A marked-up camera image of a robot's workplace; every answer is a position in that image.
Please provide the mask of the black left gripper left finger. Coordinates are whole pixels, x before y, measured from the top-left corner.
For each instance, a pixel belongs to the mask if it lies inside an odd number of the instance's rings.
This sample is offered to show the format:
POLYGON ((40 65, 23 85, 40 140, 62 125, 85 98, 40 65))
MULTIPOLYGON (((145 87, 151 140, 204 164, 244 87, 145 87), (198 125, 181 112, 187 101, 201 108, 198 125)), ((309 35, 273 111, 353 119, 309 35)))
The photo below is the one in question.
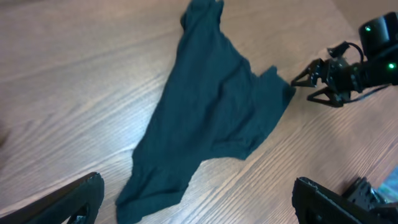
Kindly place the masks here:
POLYGON ((97 172, 1 218, 1 224, 94 224, 104 199, 104 180, 97 172))

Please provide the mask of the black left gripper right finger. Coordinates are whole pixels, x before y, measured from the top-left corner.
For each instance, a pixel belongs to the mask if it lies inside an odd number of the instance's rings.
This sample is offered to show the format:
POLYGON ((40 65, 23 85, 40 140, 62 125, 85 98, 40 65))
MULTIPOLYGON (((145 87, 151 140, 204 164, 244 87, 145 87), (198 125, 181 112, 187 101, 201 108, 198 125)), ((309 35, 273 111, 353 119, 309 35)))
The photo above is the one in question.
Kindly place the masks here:
POLYGON ((300 224, 397 224, 397 215, 367 212, 307 177, 295 180, 292 206, 300 224))

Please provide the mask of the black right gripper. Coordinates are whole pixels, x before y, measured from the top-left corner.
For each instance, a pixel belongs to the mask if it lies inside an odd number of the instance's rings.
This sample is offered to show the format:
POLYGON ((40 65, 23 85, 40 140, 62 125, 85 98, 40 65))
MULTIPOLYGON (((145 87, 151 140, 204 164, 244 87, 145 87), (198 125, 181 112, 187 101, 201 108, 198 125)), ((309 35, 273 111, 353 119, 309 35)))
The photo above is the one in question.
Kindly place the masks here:
POLYGON ((307 96, 307 100, 332 108, 341 108, 344 103, 353 103, 364 98, 363 95, 355 99, 351 98, 351 92, 363 92, 360 71, 361 63, 349 65, 344 58, 331 58, 325 62, 318 58, 313 60, 299 75, 291 82, 291 86, 316 87, 317 80, 323 73, 322 82, 325 88, 307 96))

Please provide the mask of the dark teal t-shirt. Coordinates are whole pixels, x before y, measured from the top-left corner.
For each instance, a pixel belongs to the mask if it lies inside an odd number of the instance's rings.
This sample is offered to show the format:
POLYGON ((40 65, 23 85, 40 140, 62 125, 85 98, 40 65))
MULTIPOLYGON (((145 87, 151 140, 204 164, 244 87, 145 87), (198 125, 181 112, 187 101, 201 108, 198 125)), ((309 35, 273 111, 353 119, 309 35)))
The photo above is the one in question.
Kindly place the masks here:
POLYGON ((180 203, 203 161, 246 159, 295 94, 275 67, 262 75, 252 72, 220 29, 223 6, 192 1, 181 17, 174 67, 116 200, 118 223, 137 223, 180 203))

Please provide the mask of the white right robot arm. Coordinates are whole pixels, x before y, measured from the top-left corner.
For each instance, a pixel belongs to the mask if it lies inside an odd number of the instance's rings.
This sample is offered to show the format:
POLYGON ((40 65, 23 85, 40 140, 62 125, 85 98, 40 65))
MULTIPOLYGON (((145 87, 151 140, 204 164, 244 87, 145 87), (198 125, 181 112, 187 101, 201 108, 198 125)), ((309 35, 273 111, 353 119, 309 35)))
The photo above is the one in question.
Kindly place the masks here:
POLYGON ((327 60, 316 59, 292 81, 292 86, 315 88, 307 100, 341 108, 377 91, 397 85, 397 13, 389 12, 365 22, 359 29, 361 46, 342 42, 328 48, 327 60))

